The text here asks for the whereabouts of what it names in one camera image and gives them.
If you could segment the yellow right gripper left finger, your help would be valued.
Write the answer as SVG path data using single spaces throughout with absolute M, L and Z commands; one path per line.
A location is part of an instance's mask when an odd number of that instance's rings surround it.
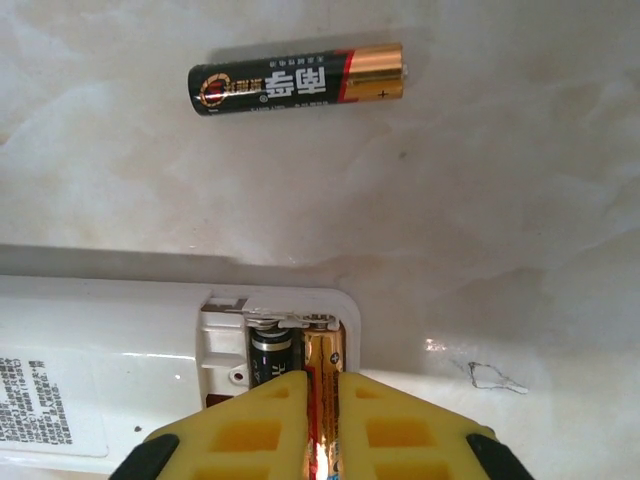
M 292 371 L 152 432 L 114 479 L 305 479 L 307 375 Z

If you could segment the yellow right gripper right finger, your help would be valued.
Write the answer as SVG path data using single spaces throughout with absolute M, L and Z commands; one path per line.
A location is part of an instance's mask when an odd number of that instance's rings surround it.
M 357 373 L 339 376 L 342 479 L 529 479 L 495 432 Z

